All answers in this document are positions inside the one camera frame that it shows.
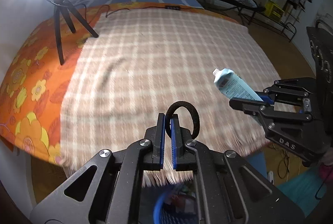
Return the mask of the beige plaid fringed blanket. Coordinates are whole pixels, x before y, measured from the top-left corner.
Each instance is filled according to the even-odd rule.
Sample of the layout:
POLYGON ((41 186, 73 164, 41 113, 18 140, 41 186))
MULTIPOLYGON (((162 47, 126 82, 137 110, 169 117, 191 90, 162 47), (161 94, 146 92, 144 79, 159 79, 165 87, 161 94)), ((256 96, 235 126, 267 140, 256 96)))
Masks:
POLYGON ((205 14, 132 9, 102 17, 83 45, 60 112, 62 166, 76 171, 101 149, 127 148, 177 101, 195 106, 198 140, 242 156, 264 147, 263 129, 214 85, 228 68, 261 91, 279 79, 240 24, 205 14))

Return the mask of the black tripod stand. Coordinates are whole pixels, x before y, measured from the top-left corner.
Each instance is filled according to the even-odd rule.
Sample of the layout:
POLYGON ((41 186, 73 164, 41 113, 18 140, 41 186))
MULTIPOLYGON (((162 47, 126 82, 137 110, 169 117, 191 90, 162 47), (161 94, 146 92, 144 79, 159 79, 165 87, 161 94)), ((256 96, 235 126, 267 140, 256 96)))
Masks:
POLYGON ((62 47, 62 37, 61 37, 61 26, 60 26, 60 16, 67 24, 70 32, 72 34, 76 33, 76 28, 74 22, 71 19, 70 14, 72 14, 80 24, 90 33, 94 38, 98 38, 98 33, 90 26, 87 20, 79 13, 76 7, 69 0, 48 0, 52 5, 54 5, 54 32, 56 48, 58 51, 58 57, 60 65, 64 64, 64 55, 62 47))

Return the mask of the yellow crate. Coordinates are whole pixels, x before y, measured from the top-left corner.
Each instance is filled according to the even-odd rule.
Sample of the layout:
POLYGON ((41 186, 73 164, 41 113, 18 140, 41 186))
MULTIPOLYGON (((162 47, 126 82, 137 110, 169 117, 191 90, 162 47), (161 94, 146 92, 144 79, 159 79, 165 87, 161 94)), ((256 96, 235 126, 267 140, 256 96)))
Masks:
POLYGON ((272 1, 267 1, 265 4, 264 14, 267 17, 277 16, 277 17, 281 18, 284 14, 284 10, 278 4, 276 4, 272 1))

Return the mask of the colourful blue tube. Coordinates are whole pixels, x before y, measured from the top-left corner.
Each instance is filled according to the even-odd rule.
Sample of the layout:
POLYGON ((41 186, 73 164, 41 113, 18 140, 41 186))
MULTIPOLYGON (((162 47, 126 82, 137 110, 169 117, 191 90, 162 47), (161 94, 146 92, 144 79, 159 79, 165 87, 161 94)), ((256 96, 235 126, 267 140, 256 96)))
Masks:
POLYGON ((213 75, 215 86, 228 99, 241 98, 262 102, 261 97, 234 71, 216 68, 213 75))

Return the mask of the blue plastic laundry basket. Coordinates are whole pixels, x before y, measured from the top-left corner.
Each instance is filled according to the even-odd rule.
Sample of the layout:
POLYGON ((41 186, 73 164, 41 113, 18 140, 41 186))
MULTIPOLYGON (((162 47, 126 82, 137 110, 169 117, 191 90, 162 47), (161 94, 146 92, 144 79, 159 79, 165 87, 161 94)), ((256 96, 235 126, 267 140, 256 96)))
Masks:
POLYGON ((200 223, 193 181, 161 187, 154 205, 153 223, 200 223))

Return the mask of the orange floral bed sheet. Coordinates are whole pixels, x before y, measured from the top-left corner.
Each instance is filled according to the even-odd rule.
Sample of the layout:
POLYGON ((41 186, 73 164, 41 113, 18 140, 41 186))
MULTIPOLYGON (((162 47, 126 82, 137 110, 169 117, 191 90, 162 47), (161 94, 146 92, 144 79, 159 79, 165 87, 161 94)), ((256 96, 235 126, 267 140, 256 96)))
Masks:
MULTIPOLYGON (((87 16, 95 28, 102 17, 132 9, 165 9, 166 4, 123 3, 90 7, 87 16)), ((239 24, 205 10, 181 7, 183 12, 205 14, 239 24)), ((93 38, 82 25, 72 34, 61 23, 65 62, 55 48, 54 20, 39 24, 13 59, 1 84, 1 139, 11 147, 46 162, 61 165, 60 112, 83 45, 93 38)))

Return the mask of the teal cloth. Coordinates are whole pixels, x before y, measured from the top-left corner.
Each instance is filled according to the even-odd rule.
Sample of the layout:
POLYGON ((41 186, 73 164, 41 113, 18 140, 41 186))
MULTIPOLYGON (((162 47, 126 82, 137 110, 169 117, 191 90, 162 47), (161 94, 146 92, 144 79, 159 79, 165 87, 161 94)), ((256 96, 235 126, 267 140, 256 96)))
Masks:
POLYGON ((288 182, 280 184, 277 188, 302 209, 305 216, 309 215, 323 199, 328 187, 319 175, 319 166, 309 168, 288 182))

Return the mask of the pink garment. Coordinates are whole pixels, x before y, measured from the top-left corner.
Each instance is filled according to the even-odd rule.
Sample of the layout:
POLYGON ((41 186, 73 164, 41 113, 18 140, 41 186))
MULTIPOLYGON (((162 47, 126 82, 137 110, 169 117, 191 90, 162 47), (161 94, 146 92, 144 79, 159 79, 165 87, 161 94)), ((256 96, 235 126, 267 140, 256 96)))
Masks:
POLYGON ((326 183, 332 183, 333 181, 332 169, 332 165, 324 165, 324 163, 319 166, 319 175, 326 183))

